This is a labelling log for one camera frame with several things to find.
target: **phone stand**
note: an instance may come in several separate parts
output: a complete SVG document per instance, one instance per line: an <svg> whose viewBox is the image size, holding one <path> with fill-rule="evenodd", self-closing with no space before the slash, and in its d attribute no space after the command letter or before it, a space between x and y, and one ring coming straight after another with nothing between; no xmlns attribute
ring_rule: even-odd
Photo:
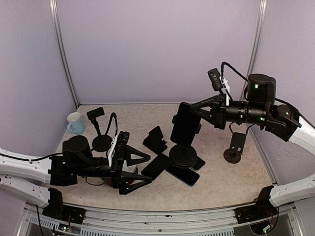
<svg viewBox="0 0 315 236"><path fill-rule="evenodd" d="M92 111L87 112L88 119L94 125L97 132L97 137L94 138L94 140L92 141L92 147L93 147L93 150L98 151L98 152L104 152L104 151L109 150L110 147L112 146L112 141L113 141L111 137L105 134L101 134L100 132L99 124L96 118L100 116L104 116L104 115L105 115L105 112L102 107L99 107Z"/></svg>
<svg viewBox="0 0 315 236"><path fill-rule="evenodd" d="M197 160L196 150L190 147L184 147L180 144L176 144L169 152L169 158L171 163L181 169L192 167Z"/></svg>
<svg viewBox="0 0 315 236"><path fill-rule="evenodd" d="M155 154L159 155L167 149L167 142L163 140L163 134L160 126L155 127L149 132L149 136L144 139L143 145Z"/></svg>
<svg viewBox="0 0 315 236"><path fill-rule="evenodd" d="M230 148L224 151L223 157L231 164L236 164L241 161L246 134L233 133Z"/></svg>

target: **beige countertop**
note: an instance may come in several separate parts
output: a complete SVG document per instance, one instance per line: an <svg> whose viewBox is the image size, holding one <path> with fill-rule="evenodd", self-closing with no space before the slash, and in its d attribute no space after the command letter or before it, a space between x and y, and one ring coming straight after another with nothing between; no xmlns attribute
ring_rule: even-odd
<svg viewBox="0 0 315 236"><path fill-rule="evenodd" d="M151 156L156 154L142 145L148 132L159 125L167 141L168 155L174 143L169 138L173 128L172 117L176 114L175 104L127 104L101 105L106 116L99 117L101 132L104 133L109 116L115 112L118 117L118 130L130 132L128 144ZM80 106L78 112L83 115L86 130L84 136L92 143L96 136L94 126L86 117L86 112L100 105ZM251 135L247 136L242 160L238 164L230 164L223 158L223 152L231 141L232 134L228 127L225 130L215 129L203 121L200 133L195 136L192 146L206 164L198 171L200 178L193 187L189 187L164 171L154 182L128 195L119 195L117 189L107 185L91 186L78 177L78 184L68 187L57 187L63 193L65 203L89 207L101 207L123 210L192 210L225 207L251 202L260 190L271 185L264 163L258 153ZM109 135L114 135L114 122ZM245 131L245 126L233 126L235 131ZM68 140L73 134L65 132L62 141ZM58 151L62 150L62 141ZM94 152L94 156L104 153ZM139 172L148 164L138 165ZM89 178L90 182L100 183L101 180Z"/></svg>

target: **coffee mug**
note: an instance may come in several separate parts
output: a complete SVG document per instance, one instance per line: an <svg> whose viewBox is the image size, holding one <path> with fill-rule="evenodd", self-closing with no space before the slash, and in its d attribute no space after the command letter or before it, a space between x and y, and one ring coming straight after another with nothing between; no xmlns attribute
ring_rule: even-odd
<svg viewBox="0 0 315 236"><path fill-rule="evenodd" d="M82 134L85 130L82 116L78 112L71 113L67 117L69 122L67 130L72 134Z"/></svg>

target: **cable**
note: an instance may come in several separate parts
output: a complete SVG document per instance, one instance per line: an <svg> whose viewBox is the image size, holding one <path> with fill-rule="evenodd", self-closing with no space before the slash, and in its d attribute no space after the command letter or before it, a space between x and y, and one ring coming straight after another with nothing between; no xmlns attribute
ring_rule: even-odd
<svg viewBox="0 0 315 236"><path fill-rule="evenodd" d="M111 126L112 121L113 121L113 118L115 120L115 136L118 134L117 115L116 115L115 112L112 112L112 114L110 114L110 118L109 118L109 121L108 121L108 124L107 124L105 135L107 135L108 132L109 132L110 126Z"/></svg>
<svg viewBox="0 0 315 236"><path fill-rule="evenodd" d="M235 122L232 122L229 126L228 126L228 128L230 129L230 131L231 131L231 133L232 134L234 134L234 132L233 132L233 130L232 130L232 124L234 124Z"/></svg>
<svg viewBox="0 0 315 236"><path fill-rule="evenodd" d="M37 210L37 217L38 217L39 230L40 230L41 236L44 236L43 229L42 229L41 223L40 223L40 218L39 218L38 205L36 204L35 206L36 206L36 210Z"/></svg>
<svg viewBox="0 0 315 236"><path fill-rule="evenodd" d="M235 122L232 122L228 128L230 129L231 133L234 134L234 131L232 130L232 124L235 124ZM245 132L245 135L247 136L248 135L248 131L250 130L251 127L253 127L255 124L251 124L250 126L247 127L246 129L246 132Z"/></svg>
<svg viewBox="0 0 315 236"><path fill-rule="evenodd" d="M31 159L31 160L29 160L29 159L24 159L24 158L19 158L19 157L14 157L14 156L2 154L2 153L0 153L0 156L4 156L4 157L11 158L11 159L14 159L14 160L19 160L19 161L33 162L33 161L41 161L41 160L47 159L47 158L49 158L49 157L57 156L57 155L61 155L61 154L62 154L62 152L58 152L58 153L49 154L49 155L44 156L44 157L40 157L40 158L38 158L38 159Z"/></svg>
<svg viewBox="0 0 315 236"><path fill-rule="evenodd" d="M227 62L222 62L221 64L221 79L223 80L223 75L224 75L224 66L228 66L230 67L238 76L240 76L243 80L245 80L246 82L248 82L248 79L246 79L246 77L244 75L242 75L240 72L238 72L233 66L231 66L229 63Z"/></svg>
<svg viewBox="0 0 315 236"><path fill-rule="evenodd" d="M273 225L273 227L267 232L267 233L270 233L271 231L273 231L279 221L279 207L277 208L278 209L278 213L277 213L277 219L276 219L276 222L275 224Z"/></svg>
<svg viewBox="0 0 315 236"><path fill-rule="evenodd" d="M222 64L221 64L221 82L222 82L222 84L224 84L223 83L223 77L224 77L224 66L228 66L228 67L230 67L238 76L240 76L243 80L245 80L246 82L248 82L248 79L246 79L246 77L244 76L244 75L242 75L240 72L238 72L233 66L231 66L229 63L227 63L227 62L222 62ZM232 96L231 96L231 94L229 93L229 91L228 90L225 90L226 91L226 94L229 96L229 98L231 99L231 101L233 101L233 98L232 98Z"/></svg>
<svg viewBox="0 0 315 236"><path fill-rule="evenodd" d="M88 177L85 177L85 182L89 185L92 185L92 186L101 186L101 185L104 185L106 184L106 182L104 181L104 183L99 183L99 184L93 184L93 183L89 183L88 182Z"/></svg>
<svg viewBox="0 0 315 236"><path fill-rule="evenodd" d="M247 129L246 129L246 134L245 134L245 135L248 135L248 131L249 131L250 128L253 127L254 125L255 125L255 124L251 124L250 126L247 127Z"/></svg>

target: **lavender wall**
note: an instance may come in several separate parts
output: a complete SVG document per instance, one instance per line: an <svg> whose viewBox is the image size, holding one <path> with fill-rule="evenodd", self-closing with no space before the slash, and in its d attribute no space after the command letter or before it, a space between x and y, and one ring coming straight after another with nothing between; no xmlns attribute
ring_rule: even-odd
<svg viewBox="0 0 315 236"><path fill-rule="evenodd" d="M266 21L255 72L277 79L277 98L295 105L315 123L314 61L315 1L268 1ZM315 172L315 157L272 134L255 134L274 169L279 184ZM315 235L315 199L296 202L305 235Z"/></svg>
<svg viewBox="0 0 315 236"><path fill-rule="evenodd" d="M196 101L214 94L207 71L246 73L259 1L58 1L82 103ZM228 72L232 95L243 83Z"/></svg>
<svg viewBox="0 0 315 236"><path fill-rule="evenodd" d="M74 110L49 1L2 0L0 22L0 147L49 154ZM24 204L25 199L0 192L0 235L14 235Z"/></svg>

